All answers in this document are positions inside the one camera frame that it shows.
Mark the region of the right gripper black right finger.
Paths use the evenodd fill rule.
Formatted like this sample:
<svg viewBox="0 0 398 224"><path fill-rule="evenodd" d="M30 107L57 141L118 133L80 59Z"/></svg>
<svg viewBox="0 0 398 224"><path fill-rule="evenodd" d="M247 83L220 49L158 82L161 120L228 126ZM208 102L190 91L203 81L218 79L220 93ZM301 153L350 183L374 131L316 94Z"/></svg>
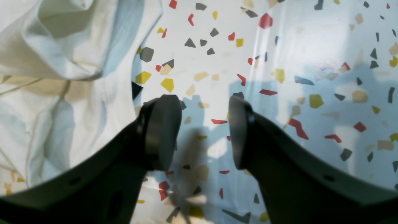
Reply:
<svg viewBox="0 0 398 224"><path fill-rule="evenodd" d="M271 223L397 223L397 192L323 162L243 98L230 97L229 127L235 166L257 180Z"/></svg>

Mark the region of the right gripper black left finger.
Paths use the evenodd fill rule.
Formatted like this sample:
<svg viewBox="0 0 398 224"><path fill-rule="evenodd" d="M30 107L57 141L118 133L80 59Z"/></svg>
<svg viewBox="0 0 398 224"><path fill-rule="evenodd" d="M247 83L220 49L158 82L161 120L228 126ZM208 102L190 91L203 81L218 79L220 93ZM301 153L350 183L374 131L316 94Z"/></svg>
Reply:
<svg viewBox="0 0 398 224"><path fill-rule="evenodd" d="M1 197L2 224L128 224L148 171L168 171L182 108L176 95L144 103L138 118L73 169Z"/></svg>

